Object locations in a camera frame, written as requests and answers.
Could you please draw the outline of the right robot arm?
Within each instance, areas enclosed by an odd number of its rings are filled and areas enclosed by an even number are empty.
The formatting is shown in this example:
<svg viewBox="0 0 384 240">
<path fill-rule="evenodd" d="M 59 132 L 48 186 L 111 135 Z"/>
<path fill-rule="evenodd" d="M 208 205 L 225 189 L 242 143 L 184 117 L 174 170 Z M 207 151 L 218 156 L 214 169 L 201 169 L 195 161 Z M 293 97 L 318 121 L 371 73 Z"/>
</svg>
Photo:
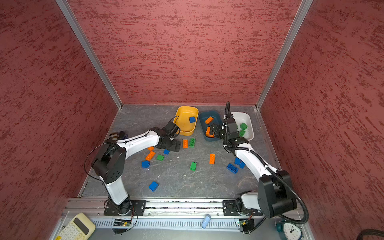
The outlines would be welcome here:
<svg viewBox="0 0 384 240">
<path fill-rule="evenodd" d="M 226 152 L 240 159 L 258 180 L 255 195 L 241 195 L 244 208 L 257 209 L 269 219 L 297 208 L 297 199 L 289 190 L 292 186 L 291 176 L 271 166 L 246 138 L 240 136 L 234 118 L 226 119 L 221 126 L 210 124 L 206 135 L 222 139 Z"/>
</svg>

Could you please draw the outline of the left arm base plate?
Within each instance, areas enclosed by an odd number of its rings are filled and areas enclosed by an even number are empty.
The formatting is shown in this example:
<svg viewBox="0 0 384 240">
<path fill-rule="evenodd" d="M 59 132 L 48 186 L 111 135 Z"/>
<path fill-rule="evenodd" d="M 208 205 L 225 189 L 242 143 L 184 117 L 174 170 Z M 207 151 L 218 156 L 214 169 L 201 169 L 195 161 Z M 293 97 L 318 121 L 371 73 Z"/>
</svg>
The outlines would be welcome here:
<svg viewBox="0 0 384 240">
<path fill-rule="evenodd" d="M 104 216 L 142 216 L 146 208 L 146 200 L 125 200 L 117 205 L 108 199 L 105 204 Z"/>
</svg>

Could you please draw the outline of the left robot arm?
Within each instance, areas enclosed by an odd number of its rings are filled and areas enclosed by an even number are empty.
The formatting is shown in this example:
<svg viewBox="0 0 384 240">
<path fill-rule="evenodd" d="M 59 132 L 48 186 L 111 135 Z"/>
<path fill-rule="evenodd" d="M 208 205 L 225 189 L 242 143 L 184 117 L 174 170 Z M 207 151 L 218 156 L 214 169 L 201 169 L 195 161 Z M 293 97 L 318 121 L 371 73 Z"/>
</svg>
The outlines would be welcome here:
<svg viewBox="0 0 384 240">
<path fill-rule="evenodd" d="M 180 141 L 176 137 L 181 129 L 172 121 L 163 128 L 153 127 L 147 132 L 128 139 L 109 138 L 100 145 L 91 167 L 98 178 L 104 183 L 109 194 L 109 202 L 119 209 L 130 209 L 130 197 L 124 187 L 122 173 L 125 161 L 130 156 L 155 147 L 161 150 L 179 152 Z"/>
</svg>

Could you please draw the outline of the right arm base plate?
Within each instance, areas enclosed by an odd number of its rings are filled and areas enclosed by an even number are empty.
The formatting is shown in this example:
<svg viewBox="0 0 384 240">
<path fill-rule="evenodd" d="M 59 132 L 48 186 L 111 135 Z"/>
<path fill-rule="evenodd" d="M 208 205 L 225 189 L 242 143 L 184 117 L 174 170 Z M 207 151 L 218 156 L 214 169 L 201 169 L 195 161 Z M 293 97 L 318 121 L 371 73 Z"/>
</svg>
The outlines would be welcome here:
<svg viewBox="0 0 384 240">
<path fill-rule="evenodd" d="M 261 217 L 263 214 L 256 209 L 247 209 L 240 199 L 224 200 L 223 213 L 226 217 Z"/>
</svg>

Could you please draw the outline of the blue long lego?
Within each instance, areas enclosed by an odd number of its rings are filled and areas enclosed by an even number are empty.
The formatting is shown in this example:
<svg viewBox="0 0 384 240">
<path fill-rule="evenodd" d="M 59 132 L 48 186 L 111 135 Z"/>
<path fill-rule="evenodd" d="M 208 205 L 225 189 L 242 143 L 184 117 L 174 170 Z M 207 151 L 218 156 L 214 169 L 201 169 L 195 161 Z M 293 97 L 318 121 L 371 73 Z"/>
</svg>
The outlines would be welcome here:
<svg viewBox="0 0 384 240">
<path fill-rule="evenodd" d="M 233 164 L 231 164 L 231 163 L 229 163 L 229 164 L 227 165 L 227 169 L 228 169 L 231 173 L 233 173 L 233 174 L 237 174 L 238 171 L 239 171 L 239 169 L 238 169 L 236 166 L 234 166 Z"/>
</svg>

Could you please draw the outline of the green lego by right arm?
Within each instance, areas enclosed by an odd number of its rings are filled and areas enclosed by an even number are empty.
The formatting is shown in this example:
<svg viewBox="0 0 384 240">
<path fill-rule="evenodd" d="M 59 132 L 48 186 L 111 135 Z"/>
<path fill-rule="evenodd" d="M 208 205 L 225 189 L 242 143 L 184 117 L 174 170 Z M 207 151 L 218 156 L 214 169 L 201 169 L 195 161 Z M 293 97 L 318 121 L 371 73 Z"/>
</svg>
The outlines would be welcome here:
<svg viewBox="0 0 384 240">
<path fill-rule="evenodd" d="M 242 130 L 246 130 L 246 129 L 248 128 L 248 125 L 245 124 L 245 123 L 241 123 L 241 124 L 240 124 L 240 128 L 241 128 Z"/>
</svg>

